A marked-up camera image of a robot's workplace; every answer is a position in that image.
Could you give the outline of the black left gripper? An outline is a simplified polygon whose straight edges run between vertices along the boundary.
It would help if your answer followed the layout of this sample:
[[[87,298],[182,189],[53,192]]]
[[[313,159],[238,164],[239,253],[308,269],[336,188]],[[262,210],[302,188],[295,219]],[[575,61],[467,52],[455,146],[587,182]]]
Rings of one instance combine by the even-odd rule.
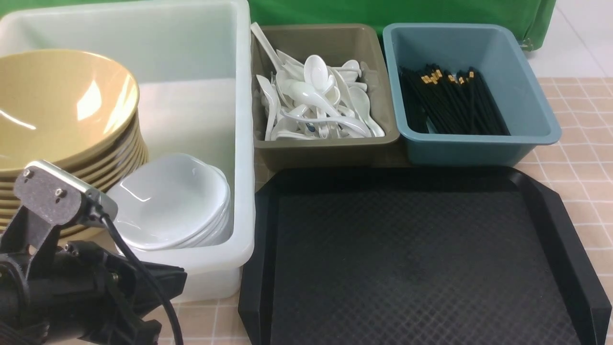
[[[110,253],[90,241],[57,247],[50,273],[26,280],[1,261],[1,343],[52,345],[81,339],[97,345],[157,345],[167,313],[174,341],[184,344],[171,299],[182,294],[184,269],[139,262]]]

